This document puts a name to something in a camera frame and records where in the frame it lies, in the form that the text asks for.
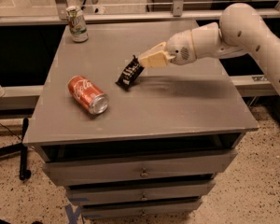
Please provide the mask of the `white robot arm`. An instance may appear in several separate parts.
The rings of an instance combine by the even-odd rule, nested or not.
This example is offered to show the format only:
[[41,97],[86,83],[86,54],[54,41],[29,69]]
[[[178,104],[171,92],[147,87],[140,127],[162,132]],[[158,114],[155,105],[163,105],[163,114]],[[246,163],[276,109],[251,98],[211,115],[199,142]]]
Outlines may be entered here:
[[[140,55],[145,66],[249,54],[280,96],[280,38],[251,6],[225,8],[219,23],[178,33]],[[175,224],[280,224],[280,125],[272,108],[253,109],[260,130],[238,147],[239,156],[203,205]]]

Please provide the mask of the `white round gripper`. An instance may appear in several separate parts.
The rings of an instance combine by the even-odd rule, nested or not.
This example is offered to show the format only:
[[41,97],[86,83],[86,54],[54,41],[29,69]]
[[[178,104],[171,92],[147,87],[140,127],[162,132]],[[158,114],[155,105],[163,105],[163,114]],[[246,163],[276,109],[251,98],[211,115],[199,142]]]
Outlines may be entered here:
[[184,65],[196,60],[191,30],[173,35],[167,43],[161,42],[138,57],[143,67],[164,67],[168,62]]

